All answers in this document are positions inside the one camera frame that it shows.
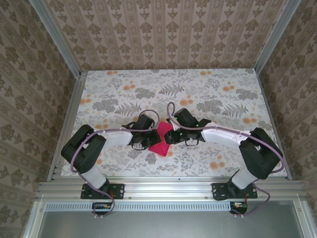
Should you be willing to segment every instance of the vent grille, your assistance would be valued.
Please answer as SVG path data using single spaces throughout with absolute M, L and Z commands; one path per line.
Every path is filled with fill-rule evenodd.
M 46 212 L 91 211 L 92 202 L 48 202 Z M 116 202 L 114 211 L 230 211 L 230 202 Z

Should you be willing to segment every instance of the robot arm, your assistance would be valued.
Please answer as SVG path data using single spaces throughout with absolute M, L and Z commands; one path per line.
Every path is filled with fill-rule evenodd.
M 261 128 L 255 128 L 253 131 L 237 131 L 226 127 L 219 127 L 210 120 L 202 119 L 197 121 L 190 112 L 183 108 L 174 114 L 177 122 L 184 127 L 202 128 L 202 130 L 188 130 L 175 125 L 172 121 L 174 130 L 169 131 L 165 136 L 168 144 L 177 144 L 190 139 L 201 142 L 219 143 L 236 150 L 240 150 L 246 166 L 236 172 L 226 185 L 221 189 L 216 189 L 217 194 L 214 198 L 217 200 L 225 200 L 228 198 L 245 197 L 245 189 L 249 186 L 252 190 L 252 183 L 259 179 L 266 179 L 280 161 L 277 155 L 270 149 L 258 142 L 248 138 L 245 135 L 255 137 L 269 146 L 273 147 L 281 156 L 281 151 L 269 135 Z
M 154 123 L 149 116 L 142 114 L 136 122 L 123 125 L 125 130 L 115 129 L 113 131 L 105 131 L 102 135 L 96 134 L 90 138 L 87 143 L 79 151 L 74 168 L 79 172 L 94 188 L 107 192 L 109 187 L 108 179 L 100 172 L 95 164 L 103 147 L 111 147 L 118 145 L 141 144 L 144 149 L 160 142 L 160 137 L 156 129 L 145 132 L 130 132 L 130 130 L 146 130 Z M 94 132 L 89 125 L 81 126 L 78 131 L 71 137 L 68 143 L 61 151 L 69 163 L 80 147 L 82 142 Z

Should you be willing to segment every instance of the gray floor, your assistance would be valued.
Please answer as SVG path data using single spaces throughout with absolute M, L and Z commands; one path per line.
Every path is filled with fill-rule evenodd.
M 269 202 L 257 213 L 46 212 L 40 238 L 302 238 L 292 202 Z

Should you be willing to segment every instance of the beige damask wallpaper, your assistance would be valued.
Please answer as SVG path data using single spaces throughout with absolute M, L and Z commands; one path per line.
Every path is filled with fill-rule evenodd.
M 301 1 L 260 78 L 292 175 L 317 213 L 317 0 Z
M 0 1 L 0 237 L 28 221 L 74 78 L 28 0 Z
M 45 0 L 82 70 L 252 68 L 287 0 Z

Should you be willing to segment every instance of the wire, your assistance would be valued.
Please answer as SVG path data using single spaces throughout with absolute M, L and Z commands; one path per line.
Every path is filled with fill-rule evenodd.
M 101 193 L 101 194 L 107 196 L 107 197 L 111 200 L 111 202 L 112 202 L 111 208 L 110 208 L 110 210 L 109 210 L 104 216 L 109 215 L 109 214 L 114 210 L 114 206 L 115 206 L 115 201 L 114 201 L 114 199 L 113 199 L 109 194 L 107 194 L 106 192 L 101 191 L 101 190 L 95 188 L 94 186 L 92 186 L 78 171 L 76 171 L 76 170 L 74 169 L 75 159 L 76 159 L 76 157 L 77 157 L 79 151 L 83 148 L 83 146 L 87 143 L 87 141 L 89 141 L 89 139 L 90 139 L 91 137 L 93 137 L 94 135 L 96 135 L 96 134 L 99 134 L 99 133 L 108 133 L 108 132 L 115 132 L 115 131 L 146 132 L 146 131 L 151 131 L 151 130 L 156 129 L 156 128 L 159 126 L 159 114 L 158 114 L 156 111 L 154 111 L 154 110 L 147 109 L 147 110 L 142 111 L 142 112 L 139 114 L 139 116 L 140 116 L 141 114 L 145 113 L 145 112 L 153 112 L 153 113 L 155 113 L 155 114 L 157 115 L 158 121 L 157 121 L 157 123 L 154 125 L 154 127 L 149 128 L 149 129 L 146 129 L 146 130 L 116 128 L 116 129 L 107 129 L 107 130 L 98 130 L 98 131 L 95 131 L 95 132 L 93 132 L 92 134 L 90 134 L 89 136 L 87 136 L 86 139 L 84 139 L 84 141 L 81 143 L 81 145 L 77 148 L 75 154 L 73 155 L 73 158 L 71 159 L 71 162 L 70 162 L 70 170 L 71 170 L 73 173 L 77 173 L 77 174 L 79 175 L 79 177 L 81 177 L 81 178 L 88 184 L 88 186 L 91 187 L 91 189 L 93 189 L 94 191 L 99 192 L 99 193 Z M 95 208 L 94 208 L 94 210 L 93 210 L 93 213 L 94 213 L 95 216 L 99 216 L 99 215 L 97 215 L 97 214 L 95 213 Z
M 244 201 L 246 204 L 247 204 L 247 206 L 248 206 L 248 196 L 247 196 L 247 193 L 246 193 L 246 200 Z
M 99 204 L 95 204 L 94 205 L 94 208 L 93 208 L 93 214 L 95 215 L 95 218 L 97 218 L 97 216 L 100 216 L 100 218 L 103 218 L 104 216 L 106 216 L 109 212 L 107 212 L 107 213 L 105 213 L 105 214 L 103 214 L 103 215 L 98 215 L 98 214 L 96 214 L 96 208 L 97 207 L 104 207 L 104 208 L 107 208 L 106 206 L 105 206 L 105 204 L 102 204 L 102 203 L 99 203 Z
M 172 114 L 169 112 L 169 106 L 170 106 L 170 105 L 173 106 L 173 112 L 172 112 Z M 252 140 L 254 140 L 254 141 L 260 143 L 261 145 L 264 145 L 264 146 L 267 147 L 268 149 L 270 149 L 270 150 L 279 158 L 279 160 L 280 160 L 280 162 L 281 162 L 281 167 L 280 167 L 279 169 L 277 169 L 277 170 L 272 171 L 271 174 L 278 173 L 278 172 L 282 171 L 282 170 L 285 168 L 284 159 L 283 159 L 283 157 L 280 155 L 280 153 L 278 153 L 277 150 L 275 150 L 275 149 L 274 149 L 272 146 L 270 146 L 269 144 L 265 143 L 264 141 L 262 141 L 262 140 L 260 140 L 260 139 L 257 139 L 257 138 L 254 137 L 254 136 L 251 136 L 251 135 L 249 135 L 249 134 L 240 132 L 240 131 L 238 131 L 238 130 L 233 130 L 233 129 L 229 129 L 229 128 L 221 127 L 221 126 L 205 126 L 205 127 L 195 127 L 195 128 L 182 126 L 182 125 L 180 125 L 176 120 L 174 120 L 174 119 L 172 118 L 172 116 L 174 115 L 174 112 L 175 112 L 175 104 L 174 104 L 173 102 L 169 102 L 169 103 L 167 104 L 166 110 L 167 110 L 167 116 L 168 116 L 168 118 L 170 119 L 170 121 L 173 122 L 176 126 L 178 126 L 178 127 L 180 127 L 180 128 L 183 128 L 183 129 L 186 129 L 186 130 L 216 129 L 216 130 L 223 130 L 223 131 L 235 133 L 235 134 L 240 135 L 240 136 L 248 137 L 248 138 L 250 138 L 250 139 L 252 139 Z M 265 194 L 267 195 L 267 199 L 266 199 L 258 208 L 254 209 L 254 210 L 251 211 L 251 212 L 245 213 L 245 214 L 241 214 L 241 213 L 239 213 L 238 211 L 236 211 L 236 210 L 234 210 L 234 209 L 231 209 L 232 211 L 236 212 L 236 213 L 237 213 L 238 215 L 240 215 L 241 217 L 243 217 L 243 216 L 249 216 L 249 215 L 251 215 L 251 214 L 257 212 L 257 211 L 258 211 L 259 209 L 261 209 L 265 204 L 267 204 L 267 202 L 268 202 L 268 201 L 270 200 L 270 198 L 271 198 L 271 195 L 270 195 L 268 192 L 266 192 L 265 190 L 263 190 L 263 189 L 259 188 L 258 186 L 256 186 L 256 184 L 255 184 L 256 181 L 258 181 L 258 179 L 253 182 L 253 186 L 254 186 L 257 190 L 259 190 L 259 191 L 265 193 Z

